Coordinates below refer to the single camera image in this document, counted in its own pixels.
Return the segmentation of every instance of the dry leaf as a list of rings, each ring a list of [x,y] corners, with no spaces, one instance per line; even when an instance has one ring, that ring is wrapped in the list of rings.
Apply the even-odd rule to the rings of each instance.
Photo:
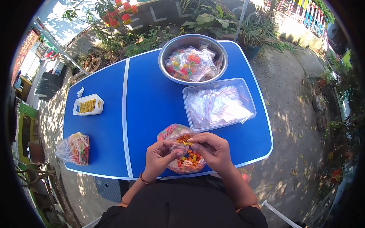
[[[328,154],[327,159],[332,161],[332,157],[333,157],[333,151]]]
[[[337,174],[336,176],[334,176],[334,178],[336,179],[336,181],[340,181],[341,180],[341,175]]]

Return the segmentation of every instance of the sign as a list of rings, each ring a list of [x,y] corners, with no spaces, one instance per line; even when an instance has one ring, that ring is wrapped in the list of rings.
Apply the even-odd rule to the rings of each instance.
[[[38,39],[38,37],[39,36],[33,30],[31,30],[30,33],[25,38],[25,40],[22,44],[22,47],[20,48],[19,54],[14,57],[14,59],[13,59],[14,68],[13,68],[13,74],[12,74],[11,82],[10,82],[11,87],[13,87],[13,85],[15,83],[16,75],[19,72],[20,66],[22,65],[22,62],[24,61],[25,56],[27,56],[30,48],[33,46],[33,44]]]

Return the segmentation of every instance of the bag of pasta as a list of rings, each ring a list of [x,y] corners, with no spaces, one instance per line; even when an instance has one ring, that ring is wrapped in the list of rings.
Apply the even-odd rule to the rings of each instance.
[[[56,156],[64,162],[87,166],[89,164],[89,149],[89,136],[77,132],[57,143]]]
[[[165,139],[180,143],[179,146],[172,146],[171,152],[179,150],[184,153],[180,158],[170,162],[167,168],[180,174],[196,173],[202,170],[206,162],[191,148],[192,143],[188,142],[188,139],[199,133],[181,124],[171,124],[157,135],[157,141]]]

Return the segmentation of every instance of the person's right hand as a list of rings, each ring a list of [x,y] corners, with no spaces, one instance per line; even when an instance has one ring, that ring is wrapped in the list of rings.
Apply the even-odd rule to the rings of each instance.
[[[189,139],[189,142],[194,143],[191,148],[199,153],[208,166],[217,173],[222,173],[228,168],[234,168],[227,140],[215,134],[204,132],[195,135]],[[207,148],[202,146],[201,143],[208,144]]]

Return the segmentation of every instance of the yellow pasta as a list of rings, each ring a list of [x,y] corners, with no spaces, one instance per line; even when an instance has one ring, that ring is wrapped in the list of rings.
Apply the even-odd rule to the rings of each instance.
[[[79,109],[79,113],[85,113],[85,112],[92,112],[95,109],[95,103],[96,103],[96,98],[86,101],[85,103],[80,103],[80,109]],[[97,107],[100,108],[101,105],[101,101],[98,101],[97,103]]]

